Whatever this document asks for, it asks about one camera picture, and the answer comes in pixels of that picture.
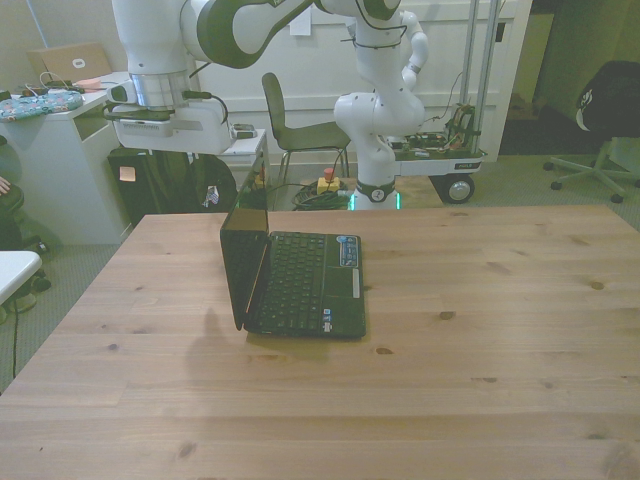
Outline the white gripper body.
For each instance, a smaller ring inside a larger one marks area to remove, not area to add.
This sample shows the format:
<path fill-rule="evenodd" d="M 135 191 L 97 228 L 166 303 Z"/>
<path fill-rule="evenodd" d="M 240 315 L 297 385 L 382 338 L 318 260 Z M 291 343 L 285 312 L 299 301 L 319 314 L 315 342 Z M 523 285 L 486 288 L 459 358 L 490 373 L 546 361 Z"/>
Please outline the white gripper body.
<path fill-rule="evenodd" d="M 182 106 L 174 111 L 116 106 L 114 128 L 127 148 L 219 154 L 231 145 L 222 106 Z"/>

